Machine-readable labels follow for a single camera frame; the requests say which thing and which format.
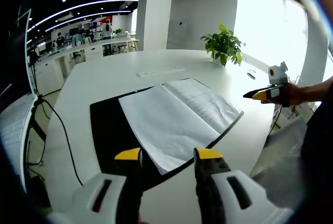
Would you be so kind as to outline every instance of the white panel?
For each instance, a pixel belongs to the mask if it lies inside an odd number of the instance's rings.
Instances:
[[[171,0],[147,0],[144,50],[167,48],[170,9]]]
[[[323,81],[328,40],[322,31],[319,22],[308,16],[308,47],[306,49],[305,62],[302,69],[301,86],[308,86]]]
[[[136,21],[136,38],[140,40],[137,43],[139,51],[142,51],[144,49],[146,6],[147,6],[147,0],[139,0],[137,4],[137,21]]]

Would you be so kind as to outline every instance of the window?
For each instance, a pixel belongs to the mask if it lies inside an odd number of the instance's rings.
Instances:
[[[132,13],[131,33],[136,32],[137,9]]]
[[[333,76],[333,57],[330,51],[328,50],[323,81],[328,80],[332,76]]]
[[[238,0],[235,35],[242,51],[271,66],[287,64],[292,80],[301,74],[308,40],[304,8],[293,0]]]

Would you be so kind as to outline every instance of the ceiling light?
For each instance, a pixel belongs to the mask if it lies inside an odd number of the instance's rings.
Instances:
[[[79,7],[84,7],[84,6],[98,4],[98,3],[105,3],[105,2],[138,2],[138,1],[139,0],[105,0],[105,1],[89,2],[89,3],[81,4],[81,5],[78,5],[78,6],[75,6],[75,7],[70,7],[70,8],[67,8],[67,9],[63,10],[63,11],[57,12],[56,14],[51,15],[51,16],[45,18],[44,20],[41,20],[36,25],[42,24],[43,22],[53,18],[54,16],[57,16],[59,14],[62,14],[64,12],[67,12],[67,11],[70,11],[70,10],[73,10],[73,9],[76,9],[76,8],[79,8]]]
[[[111,12],[103,12],[103,14],[117,14],[117,13],[119,13],[119,12],[131,12],[131,11],[111,11]],[[78,18],[75,18],[75,19],[68,20],[68,21],[66,21],[66,22],[62,22],[62,23],[60,23],[60,24],[57,24],[57,25],[55,25],[55,26],[53,26],[53,27],[51,27],[51,28],[45,30],[45,32],[47,32],[47,31],[49,31],[49,30],[51,30],[51,29],[57,28],[57,27],[59,27],[59,26],[61,26],[61,25],[63,25],[63,24],[66,24],[66,23],[68,23],[68,22],[71,22],[71,21],[74,21],[74,20],[83,19],[83,18],[87,18],[87,17],[91,17],[91,16],[96,16],[96,15],[99,15],[99,14],[100,14],[100,13],[92,14],[92,15],[85,15],[85,16],[81,16],[81,17],[78,17]]]

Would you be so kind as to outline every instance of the green leaves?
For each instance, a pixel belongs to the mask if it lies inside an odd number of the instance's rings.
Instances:
[[[200,38],[206,42],[204,47],[207,53],[212,52],[212,59],[220,58],[222,65],[226,65],[227,60],[231,60],[234,64],[241,63],[241,41],[224,25],[220,24],[219,29],[220,33],[207,34]]]
[[[236,59],[237,59],[237,63],[241,63],[241,61],[242,61],[242,59],[243,59],[243,57],[242,57],[242,54],[240,53],[240,52],[237,52],[237,54],[236,54]]]
[[[227,64],[227,56],[226,56],[226,54],[222,54],[221,55],[220,62],[225,67],[225,65]]]
[[[219,25],[219,29],[220,29],[221,32],[226,32],[227,31],[227,28],[223,24]]]

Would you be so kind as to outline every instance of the white paper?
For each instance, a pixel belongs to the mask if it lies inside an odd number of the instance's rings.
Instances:
[[[241,113],[220,94],[193,78],[168,82],[164,86],[220,135],[231,126]]]
[[[162,175],[190,160],[195,147],[206,147],[219,136],[162,85],[119,102],[132,131]]]
[[[221,95],[194,79],[173,81],[119,99],[138,141],[160,174],[207,147],[239,117]]]

